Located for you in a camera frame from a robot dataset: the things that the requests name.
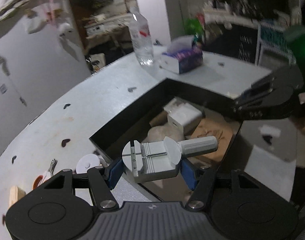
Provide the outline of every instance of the white round disc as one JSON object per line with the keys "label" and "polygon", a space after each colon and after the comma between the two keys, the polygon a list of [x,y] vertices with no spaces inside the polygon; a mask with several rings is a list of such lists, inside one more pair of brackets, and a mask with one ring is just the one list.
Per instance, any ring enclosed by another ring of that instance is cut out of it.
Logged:
{"label": "white round disc", "polygon": [[77,163],[76,173],[87,173],[87,171],[93,167],[100,165],[100,159],[95,154],[87,154],[82,157]]}

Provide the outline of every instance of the plastic water bottle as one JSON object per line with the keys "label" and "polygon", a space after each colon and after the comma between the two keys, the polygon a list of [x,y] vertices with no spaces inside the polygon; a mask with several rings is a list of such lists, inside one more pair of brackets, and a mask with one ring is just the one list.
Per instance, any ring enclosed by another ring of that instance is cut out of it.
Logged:
{"label": "plastic water bottle", "polygon": [[131,7],[130,12],[133,17],[128,27],[134,52],[141,65],[150,66],[154,60],[148,21],[140,14],[138,7]]}

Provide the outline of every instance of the chalkboard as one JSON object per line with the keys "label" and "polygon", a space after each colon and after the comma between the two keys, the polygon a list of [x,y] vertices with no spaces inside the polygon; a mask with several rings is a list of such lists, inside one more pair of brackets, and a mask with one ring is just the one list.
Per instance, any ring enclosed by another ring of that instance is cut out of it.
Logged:
{"label": "chalkboard", "polygon": [[254,63],[257,37],[258,30],[233,24],[231,30],[223,28],[223,34],[203,50]]}

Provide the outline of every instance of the black device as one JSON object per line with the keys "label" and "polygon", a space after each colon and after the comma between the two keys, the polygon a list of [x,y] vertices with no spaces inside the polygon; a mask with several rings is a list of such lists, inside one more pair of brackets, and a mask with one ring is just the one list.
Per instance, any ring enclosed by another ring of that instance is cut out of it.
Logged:
{"label": "black device", "polygon": [[233,111],[241,120],[286,118],[299,107],[303,85],[297,65],[282,67],[252,84],[235,100]]}
{"label": "black device", "polygon": [[[217,174],[185,159],[185,180],[197,181],[185,206],[124,202],[119,208],[110,190],[122,172],[121,159],[86,174],[60,171],[8,210],[12,239],[282,240],[297,225],[291,204],[242,171]],[[93,206],[74,195],[76,188],[89,188]]]}

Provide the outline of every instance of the brown paper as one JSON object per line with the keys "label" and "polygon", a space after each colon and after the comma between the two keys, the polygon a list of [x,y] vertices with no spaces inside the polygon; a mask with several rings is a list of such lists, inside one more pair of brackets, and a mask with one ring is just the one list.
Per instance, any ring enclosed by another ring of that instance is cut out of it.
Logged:
{"label": "brown paper", "polygon": [[218,123],[209,118],[203,118],[191,135],[191,139],[205,136],[215,136],[218,140],[218,150],[212,153],[197,156],[197,158],[208,163],[221,162],[228,149],[232,135],[233,129],[228,123]]}

